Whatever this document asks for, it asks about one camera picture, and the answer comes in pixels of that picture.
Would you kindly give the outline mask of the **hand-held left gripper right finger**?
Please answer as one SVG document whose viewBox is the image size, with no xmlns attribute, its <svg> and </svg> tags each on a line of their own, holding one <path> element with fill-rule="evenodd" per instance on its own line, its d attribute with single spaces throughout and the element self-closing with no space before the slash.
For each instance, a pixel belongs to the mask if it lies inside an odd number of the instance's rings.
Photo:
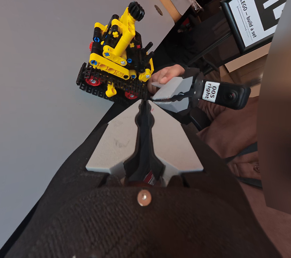
<svg viewBox="0 0 291 258">
<path fill-rule="evenodd" d="M 155 179 L 168 185 L 173 176 L 202 172 L 203 165 L 180 122 L 152 101 L 147 101 L 147 113 Z"/>
</svg>

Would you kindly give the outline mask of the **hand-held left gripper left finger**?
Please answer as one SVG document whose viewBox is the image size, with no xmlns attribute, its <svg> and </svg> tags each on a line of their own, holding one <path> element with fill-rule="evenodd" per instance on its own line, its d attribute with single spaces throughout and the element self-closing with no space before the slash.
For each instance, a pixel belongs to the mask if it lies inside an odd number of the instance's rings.
<svg viewBox="0 0 291 258">
<path fill-rule="evenodd" d="M 142 100 L 108 122 L 102 129 L 100 140 L 93 151 L 86 170 L 111 175 L 132 175 L 139 166 L 140 127 Z"/>
</svg>

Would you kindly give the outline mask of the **person's right hand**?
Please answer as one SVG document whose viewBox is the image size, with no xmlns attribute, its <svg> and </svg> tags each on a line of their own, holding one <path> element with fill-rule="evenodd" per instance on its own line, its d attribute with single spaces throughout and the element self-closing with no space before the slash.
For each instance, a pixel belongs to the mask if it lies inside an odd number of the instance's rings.
<svg viewBox="0 0 291 258">
<path fill-rule="evenodd" d="M 151 77 L 151 82 L 156 82 L 159 84 L 166 84 L 174 77 L 179 77 L 183 75 L 185 72 L 185 69 L 178 64 L 175 64 L 173 66 L 165 67 L 153 74 Z"/>
</svg>

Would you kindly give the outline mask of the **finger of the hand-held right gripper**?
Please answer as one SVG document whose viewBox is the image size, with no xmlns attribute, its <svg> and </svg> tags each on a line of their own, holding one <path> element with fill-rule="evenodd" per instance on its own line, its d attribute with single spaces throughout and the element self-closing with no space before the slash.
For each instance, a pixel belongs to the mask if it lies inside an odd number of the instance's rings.
<svg viewBox="0 0 291 258">
<path fill-rule="evenodd" d="M 153 82 L 152 86 L 159 88 L 159 90 L 151 97 L 151 100 L 169 101 L 174 96 L 187 93 L 191 89 L 192 83 L 193 77 L 174 77 L 166 84 Z"/>
<path fill-rule="evenodd" d="M 154 101 L 154 103 L 163 110 L 179 113 L 188 109 L 189 106 L 189 99 L 183 98 L 182 100 L 176 101 Z"/>
</svg>

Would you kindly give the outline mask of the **cardboard box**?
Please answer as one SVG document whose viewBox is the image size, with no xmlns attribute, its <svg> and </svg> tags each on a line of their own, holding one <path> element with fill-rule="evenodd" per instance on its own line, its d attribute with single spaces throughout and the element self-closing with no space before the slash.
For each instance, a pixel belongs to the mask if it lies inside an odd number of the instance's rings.
<svg viewBox="0 0 291 258">
<path fill-rule="evenodd" d="M 245 66 L 246 64 L 249 64 L 249 63 L 267 55 L 270 47 L 271 47 L 271 43 L 266 44 L 258 49 L 255 49 L 252 52 L 249 52 L 245 55 L 242 55 L 234 60 L 227 62 L 226 64 L 223 64 L 223 66 L 221 66 L 219 68 L 220 78 L 222 79 L 228 73 L 235 71 L 238 68 Z"/>
</svg>

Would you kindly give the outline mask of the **person's brown sweater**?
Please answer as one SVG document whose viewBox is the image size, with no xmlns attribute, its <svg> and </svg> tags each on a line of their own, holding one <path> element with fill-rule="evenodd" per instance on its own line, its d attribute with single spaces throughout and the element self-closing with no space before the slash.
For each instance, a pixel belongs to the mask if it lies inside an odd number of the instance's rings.
<svg viewBox="0 0 291 258">
<path fill-rule="evenodd" d="M 258 152 L 227 157 L 226 163 L 244 190 L 255 217 L 281 255 L 291 257 L 291 215 L 266 205 Z"/>
</svg>

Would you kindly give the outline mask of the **yellow black lego bulldozer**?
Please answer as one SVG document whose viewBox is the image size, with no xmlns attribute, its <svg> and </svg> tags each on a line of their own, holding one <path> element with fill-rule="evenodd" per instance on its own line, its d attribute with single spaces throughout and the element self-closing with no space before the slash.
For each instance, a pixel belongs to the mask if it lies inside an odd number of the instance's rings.
<svg viewBox="0 0 291 258">
<path fill-rule="evenodd" d="M 147 81 L 154 73 L 154 52 L 148 52 L 135 23 L 145 15 L 143 7 L 130 2 L 122 16 L 112 15 L 107 25 L 96 22 L 88 63 L 83 63 L 76 84 L 87 93 L 130 106 L 148 99 Z"/>
</svg>

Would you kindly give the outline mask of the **person's brown-sleeved right forearm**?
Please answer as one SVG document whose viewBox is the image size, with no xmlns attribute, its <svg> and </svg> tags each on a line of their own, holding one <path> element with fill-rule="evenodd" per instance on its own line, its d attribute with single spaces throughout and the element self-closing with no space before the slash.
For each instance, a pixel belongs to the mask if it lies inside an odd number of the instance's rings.
<svg viewBox="0 0 291 258">
<path fill-rule="evenodd" d="M 221 158 L 240 153 L 257 142 L 257 112 L 259 96 L 250 97 L 241 110 L 232 110 L 205 100 L 200 108 L 210 120 L 210 125 L 197 136 L 210 146 Z"/>
</svg>

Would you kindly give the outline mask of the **black framed paper sign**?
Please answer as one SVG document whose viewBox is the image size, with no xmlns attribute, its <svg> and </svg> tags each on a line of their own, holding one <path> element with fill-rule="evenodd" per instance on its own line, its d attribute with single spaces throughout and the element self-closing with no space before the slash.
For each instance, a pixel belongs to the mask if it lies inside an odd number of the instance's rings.
<svg viewBox="0 0 291 258">
<path fill-rule="evenodd" d="M 222 0 L 240 54 L 270 43 L 287 0 Z"/>
</svg>

